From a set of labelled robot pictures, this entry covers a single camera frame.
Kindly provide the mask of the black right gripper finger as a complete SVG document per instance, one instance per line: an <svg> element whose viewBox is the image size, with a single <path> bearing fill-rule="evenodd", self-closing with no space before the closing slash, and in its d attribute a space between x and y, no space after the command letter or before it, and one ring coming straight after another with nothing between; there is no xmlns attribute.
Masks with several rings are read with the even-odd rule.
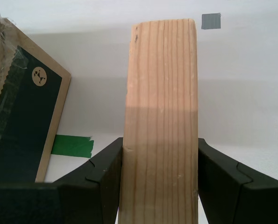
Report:
<svg viewBox="0 0 278 224"><path fill-rule="evenodd" d="M198 139L198 188L210 224L278 224L278 180Z"/></svg>
<svg viewBox="0 0 278 224"><path fill-rule="evenodd" d="M123 139L52 183L0 183L0 224L113 224Z"/></svg>

